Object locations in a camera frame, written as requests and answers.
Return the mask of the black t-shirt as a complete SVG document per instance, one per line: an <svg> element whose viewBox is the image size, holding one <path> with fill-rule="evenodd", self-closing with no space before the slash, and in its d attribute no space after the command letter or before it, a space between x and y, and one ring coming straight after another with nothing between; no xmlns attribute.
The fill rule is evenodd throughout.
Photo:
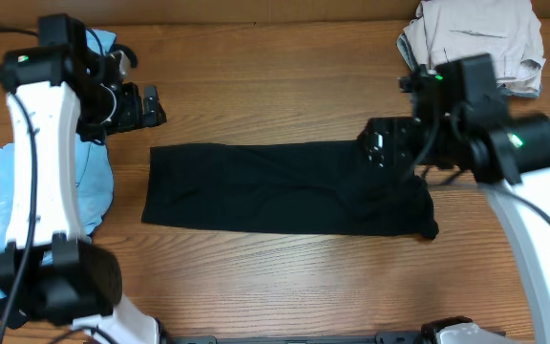
<svg viewBox="0 0 550 344"><path fill-rule="evenodd" d="M141 220L274 234L432 240L439 232L426 183L400 182L355 141L154 147Z"/></svg>

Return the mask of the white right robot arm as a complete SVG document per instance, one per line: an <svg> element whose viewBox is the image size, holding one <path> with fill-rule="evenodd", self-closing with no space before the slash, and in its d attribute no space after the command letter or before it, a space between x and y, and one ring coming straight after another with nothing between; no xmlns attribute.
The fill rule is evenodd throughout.
<svg viewBox="0 0 550 344"><path fill-rule="evenodd" d="M478 188L505 231L538 343L550 343L550 119L512 118L485 77L408 76L412 115L376 118L358 140L376 167L407 175L418 165L458 168Z"/></svg>

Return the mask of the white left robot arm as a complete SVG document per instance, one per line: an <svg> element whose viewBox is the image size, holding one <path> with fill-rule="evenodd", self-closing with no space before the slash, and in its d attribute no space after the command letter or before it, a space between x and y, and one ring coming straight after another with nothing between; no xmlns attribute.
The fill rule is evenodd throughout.
<svg viewBox="0 0 550 344"><path fill-rule="evenodd" d="M163 343L157 319L123 293L113 253L93 245L79 214L75 140L165 121L154 87L127 81L125 48L97 54L69 44L6 54L0 82L14 139L11 220L0 249L7 311L87 331L102 343Z"/></svg>

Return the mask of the light blue printed t-shirt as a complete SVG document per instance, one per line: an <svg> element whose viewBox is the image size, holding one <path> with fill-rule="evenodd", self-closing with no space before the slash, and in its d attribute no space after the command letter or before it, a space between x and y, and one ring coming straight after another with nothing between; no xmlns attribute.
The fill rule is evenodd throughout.
<svg viewBox="0 0 550 344"><path fill-rule="evenodd" d="M7 243L14 191L14 145L0 147L0 252ZM74 138L74 168L77 210L82 233L90 237L101 225L114 198L114 175L107 147L79 136ZM6 294L0 290L0 299Z"/></svg>

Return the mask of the beige folded shirt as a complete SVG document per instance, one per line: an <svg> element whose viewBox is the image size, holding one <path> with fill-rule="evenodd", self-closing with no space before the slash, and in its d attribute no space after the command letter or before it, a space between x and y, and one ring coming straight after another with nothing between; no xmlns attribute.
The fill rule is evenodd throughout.
<svg viewBox="0 0 550 344"><path fill-rule="evenodd" d="M540 29L530 0L422 1L396 45L412 70L488 54L500 91L536 98L546 62Z"/></svg>

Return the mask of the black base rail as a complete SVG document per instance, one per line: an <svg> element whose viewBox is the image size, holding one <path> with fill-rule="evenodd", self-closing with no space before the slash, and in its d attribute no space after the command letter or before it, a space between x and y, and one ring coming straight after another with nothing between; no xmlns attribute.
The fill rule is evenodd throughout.
<svg viewBox="0 0 550 344"><path fill-rule="evenodd" d="M166 344L437 344L437 343L515 343L503 332L481 329L470 318L456 316L424 324L418 331L380 331L372 335L288 336L217 338L208 336L174 337L162 329Z"/></svg>

